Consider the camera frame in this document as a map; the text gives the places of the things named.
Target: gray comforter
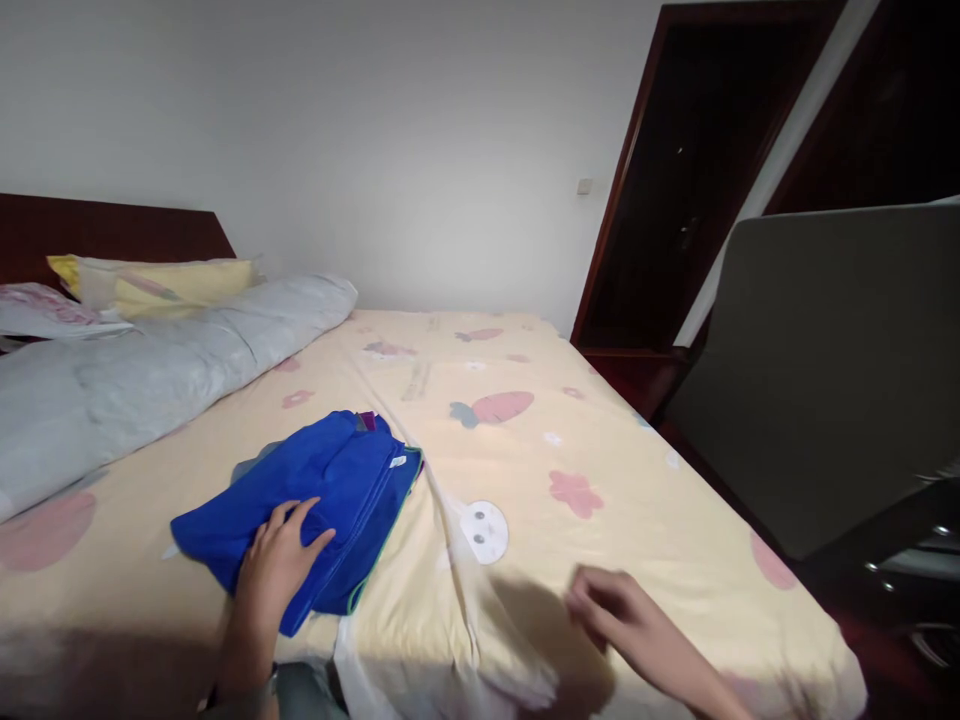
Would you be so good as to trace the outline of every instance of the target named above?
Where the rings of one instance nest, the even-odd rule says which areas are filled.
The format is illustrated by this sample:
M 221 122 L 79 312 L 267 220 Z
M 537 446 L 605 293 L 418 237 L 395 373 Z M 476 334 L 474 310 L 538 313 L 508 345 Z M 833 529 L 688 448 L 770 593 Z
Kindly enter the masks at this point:
M 0 357 L 0 522 L 162 437 L 342 323 L 346 280 L 305 275 L 181 320 Z

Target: gray pants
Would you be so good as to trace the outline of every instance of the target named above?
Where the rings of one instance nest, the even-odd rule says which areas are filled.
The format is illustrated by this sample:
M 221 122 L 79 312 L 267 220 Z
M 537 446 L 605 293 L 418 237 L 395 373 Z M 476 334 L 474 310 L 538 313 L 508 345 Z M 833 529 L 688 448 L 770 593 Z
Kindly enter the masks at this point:
M 332 666 L 314 670 L 306 663 L 289 663 L 277 669 L 277 702 L 280 720 L 346 720 L 331 690 Z

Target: left hand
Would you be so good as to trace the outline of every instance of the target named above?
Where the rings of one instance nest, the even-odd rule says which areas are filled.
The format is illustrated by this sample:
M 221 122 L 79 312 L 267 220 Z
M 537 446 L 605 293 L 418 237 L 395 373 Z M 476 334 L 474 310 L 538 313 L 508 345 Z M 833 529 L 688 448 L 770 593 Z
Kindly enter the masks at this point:
M 234 613 L 266 633 L 277 632 L 287 605 L 300 589 L 317 556 L 337 531 L 324 531 L 310 545 L 300 542 L 300 528 L 320 498 L 291 500 L 274 508 L 270 519 L 257 528 L 247 550 L 237 582 Z

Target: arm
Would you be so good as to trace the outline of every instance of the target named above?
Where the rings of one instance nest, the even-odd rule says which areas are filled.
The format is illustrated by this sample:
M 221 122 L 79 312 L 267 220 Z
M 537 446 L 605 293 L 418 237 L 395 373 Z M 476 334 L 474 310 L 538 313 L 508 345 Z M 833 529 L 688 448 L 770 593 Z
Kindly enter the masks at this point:
M 279 505 L 270 520 L 257 529 L 240 568 L 233 612 L 221 650 L 215 685 L 218 709 L 256 698 L 273 674 L 273 654 L 283 613 L 317 556 L 336 534 L 330 529 L 308 547 L 301 544 L 303 520 L 319 501 L 320 498 L 302 503 L 291 500 Z M 278 714 L 277 698 L 271 694 L 258 717 L 274 720 Z
M 601 652 L 612 645 L 634 672 L 701 720 L 752 720 L 720 673 L 626 573 L 578 568 L 565 604 Z

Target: wristwatch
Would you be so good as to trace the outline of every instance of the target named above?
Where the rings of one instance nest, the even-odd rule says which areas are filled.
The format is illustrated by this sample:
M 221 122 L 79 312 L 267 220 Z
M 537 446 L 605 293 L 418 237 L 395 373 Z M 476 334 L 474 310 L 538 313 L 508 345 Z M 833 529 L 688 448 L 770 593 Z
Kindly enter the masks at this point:
M 276 694 L 277 664 L 274 663 L 270 677 L 263 685 L 228 703 L 217 701 L 217 686 L 214 685 L 207 698 L 200 701 L 197 713 L 204 720 L 259 720 L 264 707 Z

